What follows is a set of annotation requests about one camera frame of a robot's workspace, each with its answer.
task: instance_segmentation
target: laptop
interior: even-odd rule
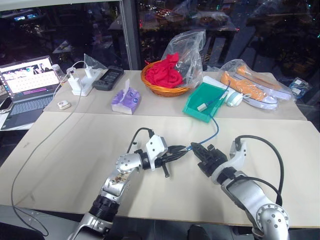
[[[2,130],[34,123],[59,85],[49,56],[0,66],[0,80],[13,102]]]

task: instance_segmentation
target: phone charger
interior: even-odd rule
[[[58,102],[57,105],[58,105],[59,109],[61,109],[61,110],[65,110],[65,109],[71,107],[70,102],[68,102],[67,100],[62,100],[62,101]]]

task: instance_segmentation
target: tissue box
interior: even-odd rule
[[[129,87],[130,81],[125,82],[125,88],[119,91],[112,99],[112,111],[132,115],[140,100],[140,93]]]

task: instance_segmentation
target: black remote control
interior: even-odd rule
[[[116,82],[124,74],[124,70],[118,66],[109,66],[103,76],[92,83],[92,86],[101,91],[111,91]]]

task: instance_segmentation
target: wicker basket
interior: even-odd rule
[[[166,88],[166,87],[162,87],[162,86],[152,85],[150,82],[148,82],[148,80],[146,79],[147,70],[149,68],[151,68],[155,63],[158,63],[158,62],[160,62],[160,61],[155,61],[155,62],[148,64],[141,71],[142,82],[148,88],[150,88],[154,94],[161,96],[161,97],[176,97],[176,96],[179,96],[179,95],[186,93],[190,89],[188,87]]]

